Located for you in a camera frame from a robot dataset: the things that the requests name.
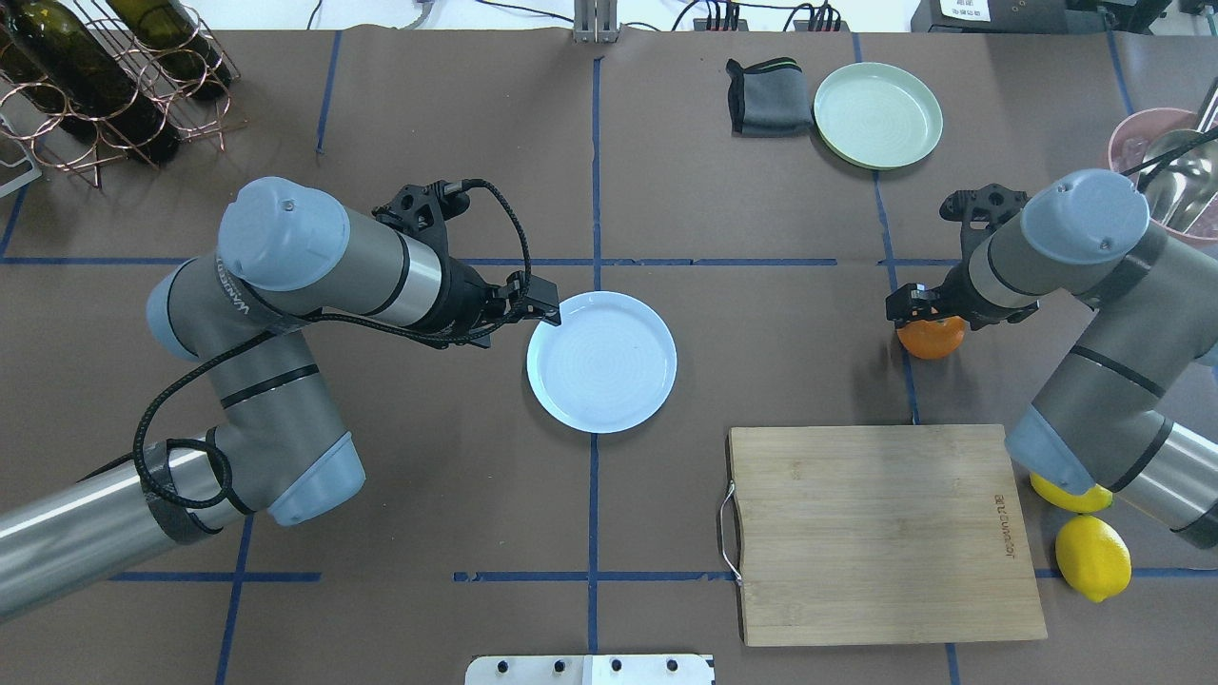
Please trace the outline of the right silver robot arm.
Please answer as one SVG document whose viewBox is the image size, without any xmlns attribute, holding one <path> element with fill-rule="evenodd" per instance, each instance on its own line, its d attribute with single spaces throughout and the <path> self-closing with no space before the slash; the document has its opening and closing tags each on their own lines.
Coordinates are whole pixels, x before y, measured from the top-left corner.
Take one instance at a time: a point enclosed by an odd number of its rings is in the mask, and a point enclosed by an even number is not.
<svg viewBox="0 0 1218 685">
<path fill-rule="evenodd" d="M 1009 433 L 1011 460 L 1067 492 L 1095 485 L 1213 550 L 1216 442 L 1158 410 L 1191 364 L 1216 364 L 1216 260 L 1153 225 L 1114 169 L 1086 168 L 1035 195 L 991 184 L 942 204 L 961 260 L 939 286 L 885 299 L 896 329 L 957 317 L 1018 323 L 1063 290 L 1093 318 Z"/>
</svg>

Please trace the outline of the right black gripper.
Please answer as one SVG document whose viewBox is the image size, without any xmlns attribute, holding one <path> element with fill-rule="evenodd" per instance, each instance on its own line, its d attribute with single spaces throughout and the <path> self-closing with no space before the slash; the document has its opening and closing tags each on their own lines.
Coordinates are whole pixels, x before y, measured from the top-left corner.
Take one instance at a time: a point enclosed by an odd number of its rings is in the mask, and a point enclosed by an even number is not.
<svg viewBox="0 0 1218 685">
<path fill-rule="evenodd" d="M 1038 299 L 993 269 L 991 257 L 973 257 L 949 271 L 940 286 L 905 284 L 885 297 L 885 318 L 895 328 L 918 322 L 961 318 L 970 329 L 1021 323 L 1038 312 Z"/>
</svg>

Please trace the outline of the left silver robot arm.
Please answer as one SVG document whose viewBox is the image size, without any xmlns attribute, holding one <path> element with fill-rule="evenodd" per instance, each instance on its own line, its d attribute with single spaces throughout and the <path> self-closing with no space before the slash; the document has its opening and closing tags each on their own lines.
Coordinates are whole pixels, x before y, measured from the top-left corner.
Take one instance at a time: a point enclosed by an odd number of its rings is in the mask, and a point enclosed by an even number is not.
<svg viewBox="0 0 1218 685">
<path fill-rule="evenodd" d="M 128 453 L 2 516 L 2 619 L 219 534 L 259 511 L 291 527 L 361 491 L 353 438 L 304 341 L 322 322 L 432 349 L 486 349 L 501 325 L 560 325 L 554 283 L 502 285 L 453 257 L 445 223 L 484 179 L 402 186 L 370 215 L 279 177 L 227 205 L 218 244 L 147 299 L 157 342 L 194 369 L 139 418 Z"/>
</svg>

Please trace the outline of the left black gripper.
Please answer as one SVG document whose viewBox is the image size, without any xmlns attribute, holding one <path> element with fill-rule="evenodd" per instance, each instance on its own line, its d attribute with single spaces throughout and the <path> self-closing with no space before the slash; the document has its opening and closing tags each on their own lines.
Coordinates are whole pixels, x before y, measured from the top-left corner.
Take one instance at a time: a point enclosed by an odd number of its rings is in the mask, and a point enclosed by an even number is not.
<svg viewBox="0 0 1218 685">
<path fill-rule="evenodd" d="M 518 321 L 561 325 L 560 293 L 548 279 L 516 271 L 505 285 L 492 285 L 470 264 L 448 257 L 443 264 L 438 302 L 423 316 L 423 342 L 490 346 L 492 332 Z"/>
</svg>

